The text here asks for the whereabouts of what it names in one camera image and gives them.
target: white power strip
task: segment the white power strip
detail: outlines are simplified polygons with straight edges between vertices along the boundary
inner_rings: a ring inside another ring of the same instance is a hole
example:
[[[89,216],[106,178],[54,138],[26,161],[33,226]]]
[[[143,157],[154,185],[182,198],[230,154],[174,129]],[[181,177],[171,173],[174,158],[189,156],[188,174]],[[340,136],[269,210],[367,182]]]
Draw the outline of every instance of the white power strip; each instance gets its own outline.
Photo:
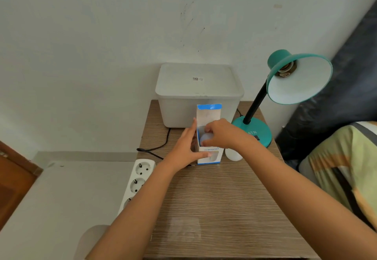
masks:
[[[156,163],[149,159],[137,159],[132,169],[130,179],[125,190],[122,203],[119,208],[118,215],[122,212],[129,201],[140,190],[142,185],[147,181],[150,174],[153,172]]]

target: white floor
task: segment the white floor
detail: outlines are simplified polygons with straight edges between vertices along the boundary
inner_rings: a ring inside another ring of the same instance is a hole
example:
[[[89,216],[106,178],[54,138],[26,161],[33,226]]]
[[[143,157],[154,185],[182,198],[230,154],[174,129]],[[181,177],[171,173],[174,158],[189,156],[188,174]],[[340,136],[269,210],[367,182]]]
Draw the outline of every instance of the white floor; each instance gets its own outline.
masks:
[[[71,260],[82,234],[115,219],[134,162],[56,162],[0,232],[0,259]]]

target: hand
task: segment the hand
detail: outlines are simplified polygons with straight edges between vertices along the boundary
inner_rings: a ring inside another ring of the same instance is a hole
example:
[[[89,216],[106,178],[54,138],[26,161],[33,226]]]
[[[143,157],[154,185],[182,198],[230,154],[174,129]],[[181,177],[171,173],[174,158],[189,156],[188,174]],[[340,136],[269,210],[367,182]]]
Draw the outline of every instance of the hand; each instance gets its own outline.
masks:
[[[215,120],[205,126],[205,132],[212,132],[213,138],[203,141],[203,146],[230,148],[236,150],[237,142],[248,136],[242,129],[230,124],[226,119]]]
[[[181,137],[178,139],[172,151],[167,154],[163,162],[173,166],[175,172],[186,167],[189,163],[192,163],[201,158],[207,158],[211,156],[210,152],[196,152],[191,151],[191,142],[196,132],[196,118],[190,128],[186,128]]]

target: door hinge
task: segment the door hinge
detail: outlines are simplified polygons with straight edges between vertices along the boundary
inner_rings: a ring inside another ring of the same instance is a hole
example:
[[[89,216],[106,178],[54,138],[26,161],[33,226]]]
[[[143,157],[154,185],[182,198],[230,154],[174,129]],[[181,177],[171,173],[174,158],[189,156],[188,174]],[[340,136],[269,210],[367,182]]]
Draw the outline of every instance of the door hinge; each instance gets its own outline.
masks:
[[[8,158],[8,155],[4,153],[3,151],[0,151],[0,156],[3,156],[4,158]]]

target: wooden tabletop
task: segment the wooden tabletop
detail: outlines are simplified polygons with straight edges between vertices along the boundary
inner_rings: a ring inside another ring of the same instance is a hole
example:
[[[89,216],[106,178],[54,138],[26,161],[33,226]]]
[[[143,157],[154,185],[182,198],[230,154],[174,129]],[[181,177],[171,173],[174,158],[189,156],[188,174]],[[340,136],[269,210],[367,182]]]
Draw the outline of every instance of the wooden tabletop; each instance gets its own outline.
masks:
[[[240,102],[238,109],[245,114],[250,105]],[[259,109],[255,117],[265,121]],[[162,145],[167,130],[158,101],[152,100],[140,148]],[[153,152],[166,156],[182,131],[172,129],[168,143]],[[268,149],[282,159],[275,140]],[[143,152],[138,158],[161,161]],[[145,257],[312,258],[316,253],[248,164],[224,153],[220,164],[186,167],[174,176]]]

